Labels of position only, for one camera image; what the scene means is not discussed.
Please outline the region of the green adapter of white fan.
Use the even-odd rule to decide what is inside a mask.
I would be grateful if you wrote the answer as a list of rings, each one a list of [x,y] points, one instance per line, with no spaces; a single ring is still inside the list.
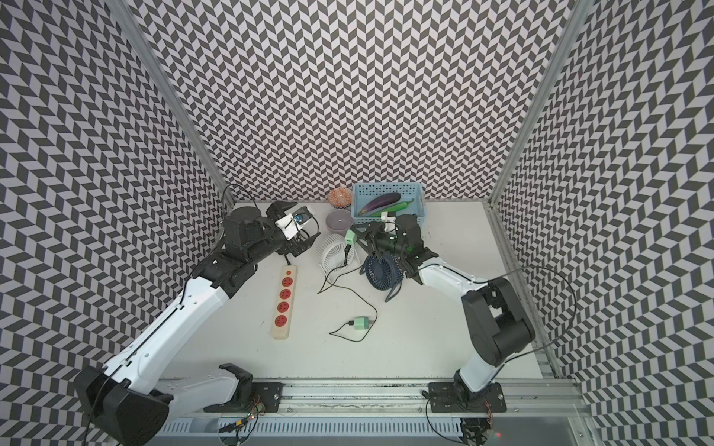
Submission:
[[[345,241],[348,245],[355,245],[357,235],[353,230],[348,230],[345,235]]]

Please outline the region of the beige red power strip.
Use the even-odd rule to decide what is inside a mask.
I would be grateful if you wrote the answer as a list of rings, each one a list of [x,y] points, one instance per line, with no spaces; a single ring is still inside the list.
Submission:
[[[271,337],[274,340],[287,340],[289,338],[293,321],[292,311],[296,297],[297,276],[297,266],[286,266],[282,270],[279,290],[276,295],[277,301],[274,307],[273,326],[271,327]]]

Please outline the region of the green adapter of navy fan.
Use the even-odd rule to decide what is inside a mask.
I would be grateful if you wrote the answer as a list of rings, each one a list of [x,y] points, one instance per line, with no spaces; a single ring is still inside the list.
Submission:
[[[372,321],[367,316],[360,316],[348,321],[348,325],[358,331],[368,331],[372,326]]]

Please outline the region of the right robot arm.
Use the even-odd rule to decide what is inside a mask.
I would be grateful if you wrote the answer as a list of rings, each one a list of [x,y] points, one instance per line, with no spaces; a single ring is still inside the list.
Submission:
[[[431,383],[428,400],[436,413],[506,411],[496,377],[507,361],[536,338],[527,310],[511,282],[503,276],[478,278],[449,265],[422,239],[415,215],[354,224],[347,232],[350,245],[388,258],[403,278],[413,279],[454,299],[464,312],[474,353],[448,384]]]

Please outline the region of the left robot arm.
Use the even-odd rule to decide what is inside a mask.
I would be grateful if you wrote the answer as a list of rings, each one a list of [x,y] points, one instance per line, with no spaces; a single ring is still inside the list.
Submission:
[[[277,201],[267,211],[236,207],[223,219],[217,246],[189,274],[182,291],[128,347],[101,368],[87,366],[74,388],[89,424],[121,445],[144,445],[165,423],[206,407],[255,405],[253,376],[225,363],[218,371],[160,386],[167,366],[212,314],[226,305],[271,256],[300,256],[316,236],[308,206]]]

